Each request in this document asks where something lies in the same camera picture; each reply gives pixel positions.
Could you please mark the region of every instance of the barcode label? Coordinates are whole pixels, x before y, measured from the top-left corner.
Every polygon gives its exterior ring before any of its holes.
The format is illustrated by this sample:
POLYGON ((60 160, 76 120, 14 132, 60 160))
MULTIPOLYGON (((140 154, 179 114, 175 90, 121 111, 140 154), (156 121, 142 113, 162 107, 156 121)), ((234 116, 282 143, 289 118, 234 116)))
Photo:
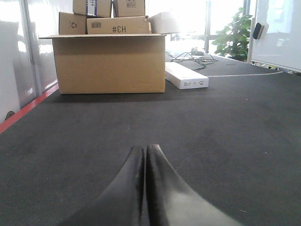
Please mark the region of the barcode label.
POLYGON ((136 0, 127 0, 127 8, 135 8, 136 0))
POLYGON ((100 28, 100 27, 102 27, 102 23, 100 23, 100 22, 92 22, 91 23, 91 27, 92 28, 100 28))
POLYGON ((97 15, 97 0, 86 0, 86 14, 97 15))

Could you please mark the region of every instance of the box flap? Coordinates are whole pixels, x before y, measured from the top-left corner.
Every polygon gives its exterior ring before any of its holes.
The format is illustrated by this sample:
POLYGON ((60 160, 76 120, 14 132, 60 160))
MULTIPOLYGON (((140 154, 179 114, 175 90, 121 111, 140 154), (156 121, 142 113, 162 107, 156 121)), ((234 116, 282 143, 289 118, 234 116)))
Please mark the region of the box flap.
POLYGON ((40 39, 69 39, 69 38, 128 38, 128 37, 161 37, 165 34, 70 34, 51 35, 40 39))

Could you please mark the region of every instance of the cardboard box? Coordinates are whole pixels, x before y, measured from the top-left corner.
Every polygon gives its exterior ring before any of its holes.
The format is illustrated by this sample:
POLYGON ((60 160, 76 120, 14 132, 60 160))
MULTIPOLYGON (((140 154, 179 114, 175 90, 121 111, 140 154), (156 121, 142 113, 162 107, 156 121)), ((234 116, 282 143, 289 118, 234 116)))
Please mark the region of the cardboard box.
POLYGON ((151 30, 158 34, 181 32, 178 19, 171 12, 158 13, 150 17, 151 30))
POLYGON ((209 78, 175 62, 165 63, 166 80, 178 89, 206 88, 209 78))
POLYGON ((89 16, 111 17, 111 0, 73 0, 73 12, 89 16))
POLYGON ((145 16, 144 0, 113 0, 114 17, 145 16))
POLYGON ((165 91, 164 35, 54 35, 44 39, 52 39, 62 94, 165 91))
POLYGON ((87 20, 88 34, 148 34, 151 24, 148 16, 121 18, 92 18, 87 20))
POLYGON ((87 16, 73 14, 73 13, 63 13, 59 12, 59 34, 86 34, 87 16))

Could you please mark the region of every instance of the white wall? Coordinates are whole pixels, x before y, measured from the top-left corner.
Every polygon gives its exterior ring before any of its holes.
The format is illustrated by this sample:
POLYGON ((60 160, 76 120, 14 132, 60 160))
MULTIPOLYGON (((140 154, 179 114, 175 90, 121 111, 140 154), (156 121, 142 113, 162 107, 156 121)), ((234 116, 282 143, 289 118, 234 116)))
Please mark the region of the white wall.
POLYGON ((0 0, 0 123, 56 84, 51 40, 72 0, 0 0))

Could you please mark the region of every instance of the whiteboard eraser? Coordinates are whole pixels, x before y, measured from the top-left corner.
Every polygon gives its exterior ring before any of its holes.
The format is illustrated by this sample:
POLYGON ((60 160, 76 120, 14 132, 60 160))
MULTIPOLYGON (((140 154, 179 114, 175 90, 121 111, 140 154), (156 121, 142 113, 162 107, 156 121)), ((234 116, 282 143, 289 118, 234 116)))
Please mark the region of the whiteboard eraser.
POLYGON ((261 23, 257 23, 255 28, 254 28, 254 32, 253 32, 253 38, 254 39, 259 39, 262 31, 263 31, 264 25, 262 25, 261 23))

